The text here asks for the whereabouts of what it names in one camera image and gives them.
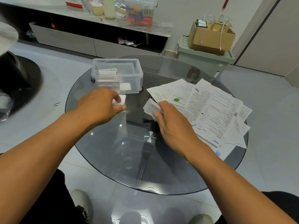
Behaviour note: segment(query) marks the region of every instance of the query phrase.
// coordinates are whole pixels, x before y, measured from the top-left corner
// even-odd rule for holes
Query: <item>leg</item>
[[[75,204],[65,186],[64,173],[57,170],[50,182],[28,211],[24,223],[77,223],[86,224],[82,212]]]
[[[288,214],[295,222],[299,223],[299,197],[280,191],[262,192],[273,203],[275,203],[280,209]],[[224,217],[221,215],[215,224],[226,224]]]

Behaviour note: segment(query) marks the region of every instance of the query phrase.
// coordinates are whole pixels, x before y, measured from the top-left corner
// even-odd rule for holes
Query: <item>round glass table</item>
[[[185,62],[156,55],[129,55],[120,58],[139,59],[142,67],[143,90],[127,94],[127,109],[110,122],[85,134],[76,147],[100,173],[130,188],[164,195],[189,194],[207,188],[196,170],[164,142],[157,122],[144,113],[149,98],[147,88],[185,79],[200,79],[230,93],[217,79]],[[96,85],[91,69],[85,72],[69,92],[65,111],[73,110],[78,101]],[[248,143],[248,133],[244,136]],[[246,149],[235,147],[225,162],[236,169]]]

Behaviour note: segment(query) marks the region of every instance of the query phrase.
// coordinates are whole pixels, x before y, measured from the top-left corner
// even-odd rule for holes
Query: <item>plastic storage bin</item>
[[[200,70],[203,70],[211,76],[219,76],[226,69],[226,67],[235,60],[234,55],[225,51],[223,56],[197,51],[189,48],[189,41],[186,35],[182,35],[178,40],[178,60],[191,64]]]
[[[105,69],[117,69],[117,73],[99,73]],[[114,89],[119,94],[139,93],[142,89],[143,71],[138,59],[93,59],[91,75],[97,86]]]
[[[126,21],[146,26],[152,25],[154,8],[158,0],[123,0],[126,6]]]

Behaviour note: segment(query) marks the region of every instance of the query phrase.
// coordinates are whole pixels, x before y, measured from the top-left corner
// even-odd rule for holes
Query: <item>clear plastic storage box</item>
[[[119,94],[139,93],[143,71],[138,59],[93,59],[92,79],[97,86]]]
[[[158,0],[123,0],[126,6],[126,21],[146,26],[152,25],[154,8]]]

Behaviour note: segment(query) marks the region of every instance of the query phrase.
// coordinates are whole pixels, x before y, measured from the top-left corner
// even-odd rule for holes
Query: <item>tiled floor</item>
[[[37,63],[44,82],[27,106],[0,124],[0,152],[55,121],[64,112],[72,85],[92,63],[82,57],[24,44],[17,44],[12,51]],[[296,162],[299,158],[296,141],[299,89],[279,76],[235,66],[225,71],[220,81],[253,109],[247,119],[252,127],[248,150],[237,171],[261,191],[281,190],[299,196],[299,164]],[[111,223],[112,219],[132,211],[148,217],[153,224],[187,224],[199,213],[206,213],[216,221],[220,215],[208,190],[184,196],[139,192],[100,174],[75,147],[59,168],[65,173],[70,191],[82,189],[91,197],[95,210],[93,223]]]

